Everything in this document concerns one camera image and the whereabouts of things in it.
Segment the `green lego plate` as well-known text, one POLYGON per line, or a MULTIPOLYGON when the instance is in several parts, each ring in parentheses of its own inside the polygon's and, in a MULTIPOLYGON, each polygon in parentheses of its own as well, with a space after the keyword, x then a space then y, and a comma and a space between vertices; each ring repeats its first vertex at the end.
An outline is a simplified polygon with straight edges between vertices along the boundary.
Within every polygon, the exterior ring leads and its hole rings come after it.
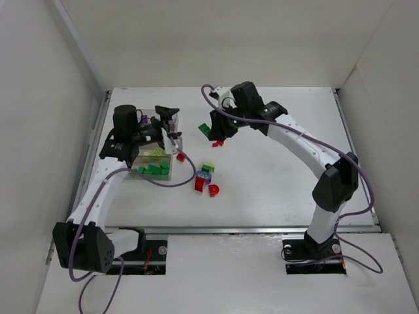
POLYGON ((198 126, 198 129, 208 138, 211 133, 211 128, 206 124, 203 123, 198 126))

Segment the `small green slope lego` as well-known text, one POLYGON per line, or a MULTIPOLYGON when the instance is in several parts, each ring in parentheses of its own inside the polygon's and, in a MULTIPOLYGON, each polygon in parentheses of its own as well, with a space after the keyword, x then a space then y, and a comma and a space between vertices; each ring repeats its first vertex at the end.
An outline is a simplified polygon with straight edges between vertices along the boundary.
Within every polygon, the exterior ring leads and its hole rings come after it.
POLYGON ((170 170, 170 165, 166 162, 161 162, 160 169, 162 174, 168 174, 170 170))

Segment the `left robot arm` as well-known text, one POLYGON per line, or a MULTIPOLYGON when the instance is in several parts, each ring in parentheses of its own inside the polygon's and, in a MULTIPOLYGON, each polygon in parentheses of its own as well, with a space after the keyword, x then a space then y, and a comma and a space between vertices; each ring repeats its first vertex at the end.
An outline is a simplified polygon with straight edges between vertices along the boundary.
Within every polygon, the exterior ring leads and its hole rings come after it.
POLYGON ((107 273, 113 260, 125 253, 142 254, 146 237, 141 228, 119 228, 108 234, 105 222, 121 183, 142 146, 156 143, 168 154, 181 148, 180 134, 170 126, 178 108, 155 106, 155 116, 142 123, 133 105, 119 105, 113 128, 99 153, 96 172, 77 208, 52 231, 61 267, 107 273))

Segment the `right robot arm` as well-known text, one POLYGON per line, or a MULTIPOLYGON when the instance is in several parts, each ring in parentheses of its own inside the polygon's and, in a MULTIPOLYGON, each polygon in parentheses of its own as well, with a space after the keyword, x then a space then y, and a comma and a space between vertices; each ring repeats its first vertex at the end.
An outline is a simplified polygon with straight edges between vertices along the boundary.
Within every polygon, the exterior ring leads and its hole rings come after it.
POLYGON ((338 217, 358 188, 357 156, 322 145, 285 107, 276 101, 264 103, 250 81, 231 89, 211 88, 204 98, 217 101, 210 112, 209 140, 225 141, 249 126, 283 145, 312 171, 318 180, 312 191, 316 208, 304 244, 313 253, 324 251, 331 244, 338 217))

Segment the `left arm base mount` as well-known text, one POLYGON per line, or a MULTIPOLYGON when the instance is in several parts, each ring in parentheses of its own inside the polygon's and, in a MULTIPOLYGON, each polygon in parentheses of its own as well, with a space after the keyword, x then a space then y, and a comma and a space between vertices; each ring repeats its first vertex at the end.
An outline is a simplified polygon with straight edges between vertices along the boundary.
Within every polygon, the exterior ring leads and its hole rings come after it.
POLYGON ((113 242, 115 257, 107 275, 120 272, 120 256, 124 260, 123 275, 165 275, 168 237, 147 235, 142 228, 119 228, 106 235, 113 242))

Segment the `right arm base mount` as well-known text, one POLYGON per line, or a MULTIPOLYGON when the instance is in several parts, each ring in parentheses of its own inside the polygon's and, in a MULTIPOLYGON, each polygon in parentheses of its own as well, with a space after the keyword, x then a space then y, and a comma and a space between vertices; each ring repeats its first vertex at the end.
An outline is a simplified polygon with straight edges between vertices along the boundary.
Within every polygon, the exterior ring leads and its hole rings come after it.
POLYGON ((288 275, 346 275, 340 241, 332 234, 325 242, 315 242, 307 232, 300 238, 282 238, 281 257, 288 275))

